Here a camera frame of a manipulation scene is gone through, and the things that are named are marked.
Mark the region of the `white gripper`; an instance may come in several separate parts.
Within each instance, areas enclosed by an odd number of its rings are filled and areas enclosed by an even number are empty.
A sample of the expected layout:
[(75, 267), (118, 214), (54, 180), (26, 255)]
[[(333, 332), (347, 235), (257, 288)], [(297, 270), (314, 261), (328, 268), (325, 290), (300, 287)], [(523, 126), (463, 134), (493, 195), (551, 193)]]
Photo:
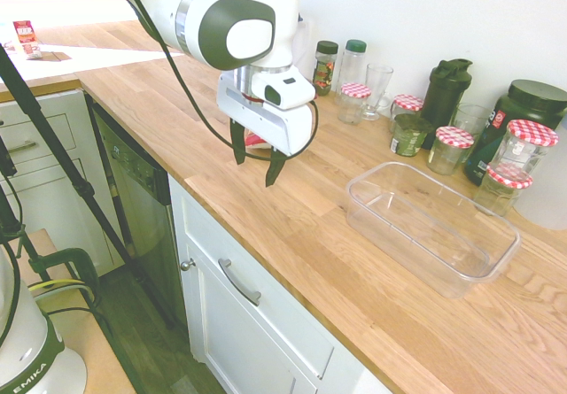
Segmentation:
[(245, 162), (245, 128), (273, 146), (265, 186), (275, 184), (287, 156), (299, 152), (311, 136), (313, 114), (306, 103), (284, 110), (267, 100), (251, 102), (235, 86), (231, 72), (222, 72), (217, 104), (230, 120), (230, 137), (235, 161)]

